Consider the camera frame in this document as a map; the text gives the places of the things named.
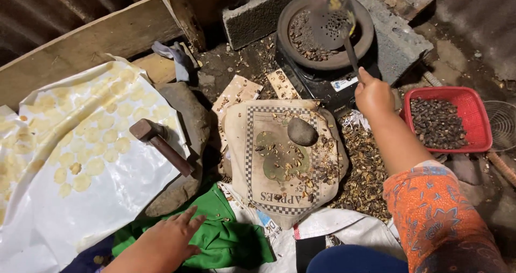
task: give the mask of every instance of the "checkered border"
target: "checkered border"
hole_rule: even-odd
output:
[[[320,201],[320,183],[319,180],[319,171],[314,170],[312,173],[312,182],[319,187],[319,189],[316,191],[314,196],[314,201],[312,202],[312,207],[306,207],[306,208],[293,208],[293,207],[284,207],[284,206],[277,206],[277,205],[267,205],[267,204],[261,204],[257,203],[254,200],[252,200],[253,194],[250,189],[251,187],[251,170],[252,170],[252,156],[253,156],[253,136],[254,136],[254,127],[249,126],[249,123],[253,122],[253,118],[255,116],[255,112],[269,112],[269,113],[285,113],[287,111],[292,111],[293,113],[300,113],[300,114],[310,114],[310,110],[307,108],[293,108],[293,107],[269,107],[269,106],[248,106],[247,107],[247,132],[246,132],[246,155],[244,158],[244,172],[245,177],[247,181],[247,199],[256,206],[262,207],[263,209],[270,211],[272,213],[279,213],[282,215],[301,215],[305,213],[306,211],[310,210],[312,207],[314,207],[319,201]],[[318,130],[317,127],[317,118],[311,117],[310,118],[310,124]],[[319,165],[319,155],[314,155],[311,153],[312,156],[312,164],[315,164],[316,166]]]

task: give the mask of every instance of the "gas stove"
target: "gas stove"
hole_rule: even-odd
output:
[[[333,71],[314,70],[296,63],[276,38],[275,60],[303,99],[318,99],[322,106],[335,118],[341,118],[350,109],[356,109],[354,91],[358,78],[353,68],[346,67]],[[373,41],[370,49],[359,60],[371,76],[380,78],[377,65],[377,48]]]

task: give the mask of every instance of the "hammer head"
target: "hammer head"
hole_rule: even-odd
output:
[[[153,137],[161,136],[163,139],[168,137],[167,129],[164,126],[147,120],[140,119],[129,128],[129,132],[142,142],[149,142]]]

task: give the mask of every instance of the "green cloth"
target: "green cloth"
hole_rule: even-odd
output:
[[[259,225],[239,224],[224,194],[213,184],[209,191],[183,205],[170,215],[135,220],[114,234],[113,256],[117,257],[134,243],[145,230],[161,219],[181,213],[191,205],[197,205],[194,215],[206,215],[207,220],[193,235],[191,245],[197,245],[202,253],[187,259],[183,266],[200,269],[218,269],[239,266],[253,269],[263,263],[274,262],[263,228]]]

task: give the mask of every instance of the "burlap sack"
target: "burlap sack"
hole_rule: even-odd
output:
[[[293,117],[318,131],[316,144],[290,141],[287,125]],[[284,230],[330,201],[348,167],[345,155],[339,161],[339,136],[332,135],[331,123],[328,127],[312,100],[249,100],[229,107],[224,130],[235,191]]]

